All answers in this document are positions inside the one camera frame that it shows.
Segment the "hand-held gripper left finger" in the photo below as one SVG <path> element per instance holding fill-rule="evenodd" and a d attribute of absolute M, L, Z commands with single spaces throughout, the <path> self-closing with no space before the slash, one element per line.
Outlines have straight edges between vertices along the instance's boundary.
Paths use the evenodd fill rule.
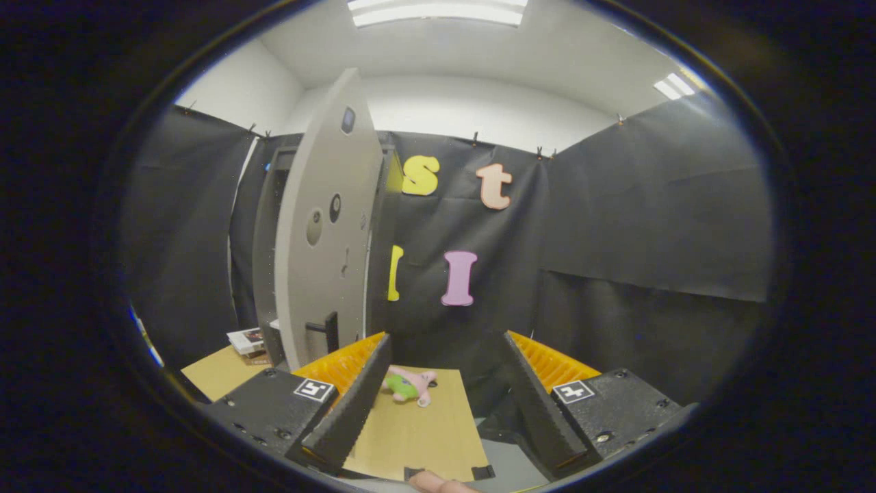
<path fill-rule="evenodd" d="M 279 461 L 337 475 L 381 391 L 391 356 L 391 337 L 377 333 L 298 372 L 258 372 L 205 412 Z"/>

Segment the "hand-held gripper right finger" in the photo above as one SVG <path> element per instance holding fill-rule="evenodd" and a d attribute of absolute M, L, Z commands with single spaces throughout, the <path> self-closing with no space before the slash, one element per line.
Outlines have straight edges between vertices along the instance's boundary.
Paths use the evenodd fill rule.
<path fill-rule="evenodd" d="M 684 425 L 679 405 L 628 368 L 598 372 L 507 331 L 498 340 L 530 453 L 551 479 L 574 479 L 629 458 Z"/>

